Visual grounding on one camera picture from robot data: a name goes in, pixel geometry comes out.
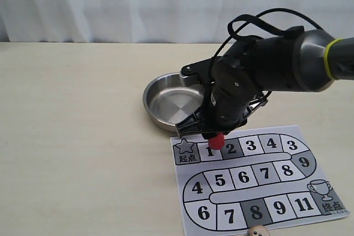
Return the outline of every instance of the table surface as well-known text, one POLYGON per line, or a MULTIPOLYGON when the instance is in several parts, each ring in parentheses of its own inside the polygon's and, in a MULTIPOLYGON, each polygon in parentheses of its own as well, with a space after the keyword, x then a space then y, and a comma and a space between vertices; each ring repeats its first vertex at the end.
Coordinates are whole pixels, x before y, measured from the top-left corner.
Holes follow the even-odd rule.
MULTIPOLYGON (((0 227, 4 236, 183 236, 169 135, 147 116, 155 77, 217 44, 0 43, 0 227)), ((354 83, 274 92, 244 127, 297 124, 354 209, 354 83)), ((349 217, 271 235, 343 235, 349 217)))

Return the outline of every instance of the metal bowl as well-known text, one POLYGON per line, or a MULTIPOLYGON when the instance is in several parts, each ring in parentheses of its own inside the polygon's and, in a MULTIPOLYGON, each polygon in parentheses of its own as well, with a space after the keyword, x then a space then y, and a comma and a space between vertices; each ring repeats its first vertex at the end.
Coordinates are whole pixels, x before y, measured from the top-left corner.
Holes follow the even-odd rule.
POLYGON ((176 123, 194 113, 203 100, 203 87, 186 87, 179 73, 155 78, 144 90, 143 103, 154 124, 176 133, 176 123))

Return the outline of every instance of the white backdrop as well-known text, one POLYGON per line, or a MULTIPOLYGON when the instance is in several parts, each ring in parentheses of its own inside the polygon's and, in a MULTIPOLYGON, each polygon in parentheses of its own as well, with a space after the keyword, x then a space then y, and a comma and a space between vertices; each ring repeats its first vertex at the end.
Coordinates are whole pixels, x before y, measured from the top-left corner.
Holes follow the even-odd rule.
MULTIPOLYGON (((354 36, 354 0, 0 0, 0 39, 219 43, 231 19, 273 7, 305 13, 335 37, 354 36)), ((304 23, 290 14, 264 19, 282 29, 304 23)))

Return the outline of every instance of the number 7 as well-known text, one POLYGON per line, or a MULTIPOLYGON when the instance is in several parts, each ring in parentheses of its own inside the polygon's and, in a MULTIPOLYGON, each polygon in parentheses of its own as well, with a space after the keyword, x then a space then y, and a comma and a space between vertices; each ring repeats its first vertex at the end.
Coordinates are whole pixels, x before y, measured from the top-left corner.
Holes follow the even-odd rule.
POLYGON ((228 209, 228 210, 225 210, 225 215, 230 213, 230 216, 228 218, 228 222, 229 224, 233 223, 233 209, 228 209))
POLYGON ((266 178, 266 179, 269 178, 269 175, 268 175, 268 170, 269 170, 269 169, 268 169, 268 168, 260 168, 259 170, 260 170, 261 172, 262 172, 262 171, 266 171, 266 172, 264 173, 264 178, 266 178))

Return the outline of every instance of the trophy icon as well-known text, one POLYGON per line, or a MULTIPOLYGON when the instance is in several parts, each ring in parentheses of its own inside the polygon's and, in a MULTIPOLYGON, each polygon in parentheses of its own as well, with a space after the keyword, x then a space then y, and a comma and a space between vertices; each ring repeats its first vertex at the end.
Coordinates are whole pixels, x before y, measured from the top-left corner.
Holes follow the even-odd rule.
POLYGON ((313 193, 318 193, 323 196, 322 201, 330 201, 333 197, 328 196, 332 190, 332 186, 325 180, 313 180, 308 184, 308 189, 313 193))

